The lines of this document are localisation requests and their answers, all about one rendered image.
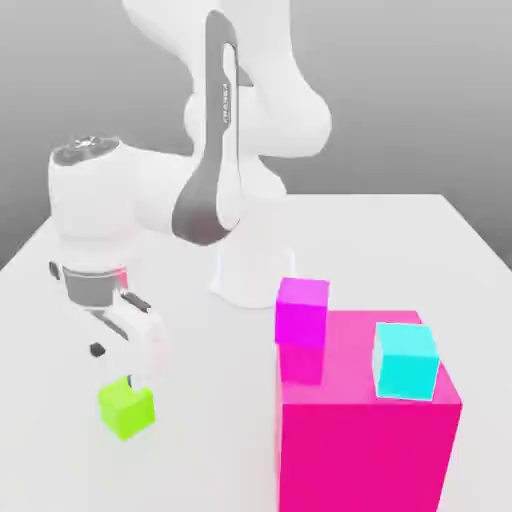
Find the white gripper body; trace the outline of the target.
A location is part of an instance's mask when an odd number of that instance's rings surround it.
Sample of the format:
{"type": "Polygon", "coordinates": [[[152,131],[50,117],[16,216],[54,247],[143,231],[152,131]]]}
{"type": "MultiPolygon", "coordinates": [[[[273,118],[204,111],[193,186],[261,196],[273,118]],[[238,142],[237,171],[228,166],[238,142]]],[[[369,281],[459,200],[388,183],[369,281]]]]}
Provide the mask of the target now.
{"type": "Polygon", "coordinates": [[[89,352],[100,358],[111,351],[119,362],[121,375],[140,374],[153,385],[167,366],[167,329],[162,317],[145,300],[114,300],[107,308],[85,311],[123,341],[120,349],[93,341],[89,352]]]}

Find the small magenta cube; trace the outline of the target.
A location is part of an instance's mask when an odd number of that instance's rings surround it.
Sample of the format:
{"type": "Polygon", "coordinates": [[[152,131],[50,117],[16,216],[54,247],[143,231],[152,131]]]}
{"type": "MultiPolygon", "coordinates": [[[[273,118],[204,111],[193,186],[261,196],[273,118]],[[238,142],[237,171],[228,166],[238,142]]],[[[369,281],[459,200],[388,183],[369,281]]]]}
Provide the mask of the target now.
{"type": "Polygon", "coordinates": [[[311,348],[324,346],[330,283],[284,277],[275,307],[275,342],[311,348]]]}

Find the small cyan cube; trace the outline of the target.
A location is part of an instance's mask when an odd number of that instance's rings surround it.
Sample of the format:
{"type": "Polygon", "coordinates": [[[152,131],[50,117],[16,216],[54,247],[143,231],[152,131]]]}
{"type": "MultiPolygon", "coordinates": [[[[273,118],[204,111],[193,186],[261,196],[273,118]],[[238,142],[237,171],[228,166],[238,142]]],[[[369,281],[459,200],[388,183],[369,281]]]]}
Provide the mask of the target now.
{"type": "Polygon", "coordinates": [[[378,398],[431,401],[440,355],[430,327],[377,322],[372,372],[378,398]]]}

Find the small lime green cube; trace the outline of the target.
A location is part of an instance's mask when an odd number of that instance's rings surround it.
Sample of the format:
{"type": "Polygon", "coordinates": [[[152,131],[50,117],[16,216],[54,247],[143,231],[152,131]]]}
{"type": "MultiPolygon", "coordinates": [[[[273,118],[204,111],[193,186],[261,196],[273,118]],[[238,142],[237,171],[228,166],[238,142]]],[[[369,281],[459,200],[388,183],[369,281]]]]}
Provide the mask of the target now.
{"type": "Polygon", "coordinates": [[[156,418],[151,390],[133,390],[127,377],[103,387],[98,402],[104,424],[121,440],[131,438],[156,418]]]}

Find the large pink box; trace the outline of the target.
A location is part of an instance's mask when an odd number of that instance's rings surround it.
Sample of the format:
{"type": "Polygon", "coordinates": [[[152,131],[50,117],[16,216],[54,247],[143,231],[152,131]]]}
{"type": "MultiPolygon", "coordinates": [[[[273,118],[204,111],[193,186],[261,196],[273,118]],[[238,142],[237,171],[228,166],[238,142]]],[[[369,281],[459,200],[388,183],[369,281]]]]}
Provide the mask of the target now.
{"type": "Polygon", "coordinates": [[[462,410],[445,368],[432,400],[380,398],[379,322],[415,311],[331,311],[319,385],[276,383],[278,512],[437,512],[462,410]]]}

